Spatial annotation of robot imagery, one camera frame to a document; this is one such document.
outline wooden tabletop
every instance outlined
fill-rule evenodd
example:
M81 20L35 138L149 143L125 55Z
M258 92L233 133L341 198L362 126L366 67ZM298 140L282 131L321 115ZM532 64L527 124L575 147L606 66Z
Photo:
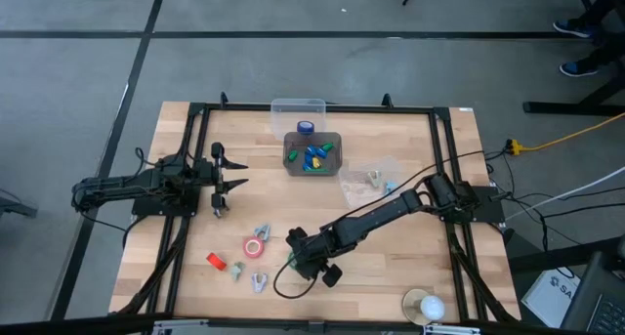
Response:
M150 161L176 152L187 111L188 103L163 104L149 152ZM450 111L457 152L480 150L473 112L468 108ZM407 179L435 162L426 115L332 112L326 114L326 121L328 131L342 136L344 167L354 168L390 155L401 164L402 177ZM193 130L193 143L197 127ZM443 157L447 158L441 122L438 127ZM412 288L422 288L443 300L445 321L458 320L444 225L425 213L405 216L373 231L355 251L334 259L332 262L344 274L333 288L319 281L299 300L277 296L271 284L290 252L284 241L289 229L302 227L308 233L316 233L320 226L349 211L339 177L289 176L282 166L282 142L273 136L268 111L211 111L204 153L209 153L210 145L216 141L224 144L230 161L249 166L247 170L226 171L226 180L250 181L227 196L230 211L223 219L212 214L212 189L202 189L197 215L190 223L175 315L406 321L401 311L402 296ZM459 161L464 180L475 186L488 185L483 155L471 155ZM111 311L126 305L152 272L163 223L163 217L149 217L130 232ZM244 238L263 224L271 225L271 238L263 255L258 259L245 257ZM472 224L472 228L481 276L508 312L519 317L501 234L485 224ZM229 264L243 262L246 268L239 281L234 282L229 272L219 272L209 265L205 258L210 252ZM252 289L253 272L269 275L263 293L254 293ZM164 309L168 285L169 274L166 274L158 310ZM289 268L278 282L278 289L291 295L307 286L308 281ZM475 317L473 292L466 276L465 289L470 314Z

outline sneaker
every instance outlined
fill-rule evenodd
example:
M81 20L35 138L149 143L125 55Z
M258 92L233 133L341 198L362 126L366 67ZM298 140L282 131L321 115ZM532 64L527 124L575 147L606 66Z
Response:
M561 33L568 33L582 38L592 37L599 30L596 26L579 25L574 20L556 21L554 22L554 29Z
M581 77L594 75L598 72L596 68L584 67L580 63L564 63L560 65L560 72L570 77Z

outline floor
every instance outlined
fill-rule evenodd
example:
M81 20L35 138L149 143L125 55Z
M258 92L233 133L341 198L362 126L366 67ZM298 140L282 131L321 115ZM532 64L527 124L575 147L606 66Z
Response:
M0 323L48 316L79 217L69 188L98 169L140 46L139 38L6 38L3 30L144 31L154 0L0 0L0 188L38 206L36 219L0 221ZM458 31L549 32L555 19L583 12L580 0L163 0L155 31ZM619 28L609 17L609 28ZM569 39L216 38L151 39L110 175L134 172L134 147L148 148L163 101L232 102L321 98L376 105L470 106L482 144L541 144L603 121L525 114L526 101L575 102L606 82L608 68L573 79L560 63L592 51ZM625 93L611 100L622 103ZM625 123L538 153L510 159L516 195L559 193L622 166ZM503 161L492 163L503 188ZM625 184L618 176L601 184ZM554 203L544 213L618 202L618 192ZM520 210L506 204L507 214ZM127 226L130 203L111 203L98 219ZM625 233L620 207L550 220L585 242ZM508 223L532 244L541 229L524 215ZM552 234L551 245L572 242ZM121 256L121 233L94 229L68 317L107 311ZM224 333L240 333L228 330Z

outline ball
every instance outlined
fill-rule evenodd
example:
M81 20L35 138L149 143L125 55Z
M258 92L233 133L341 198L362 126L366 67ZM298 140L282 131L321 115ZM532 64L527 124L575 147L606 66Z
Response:
M421 300L421 313L429 320L440 320L445 315L445 304L437 296L426 296Z

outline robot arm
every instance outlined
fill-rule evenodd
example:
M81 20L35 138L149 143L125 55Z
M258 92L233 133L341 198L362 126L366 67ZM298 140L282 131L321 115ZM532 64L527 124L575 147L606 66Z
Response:
M428 191L418 192L421 185ZM429 199L429 204L423 203L424 196ZM454 186L445 174L434 174L423 178L398 198L360 217L342 217L321 227L316 235L308 236L302 228L290 230L286 242L293 249L296 271L303 278L316 278L319 272L325 272L323 282L332 287L343 272L336 265L328 267L328 258L354 250L373 230L416 212L445 216L449 221L462 220L478 204L478 197L468 183Z
M228 208L222 195L247 182L247 179L224 181L222 169L247 168L229 162L224 152L222 144L213 143L211 156L214 163L198 158L194 159L196 163L191 167L184 156L173 154L159 159L153 168L134 176L84 179L71 189L71 205L76 211L85 212L110 201L150 197L165 205L184 206L190 190L212 186L215 193L211 196L211 205L215 215L221 217L221 210Z

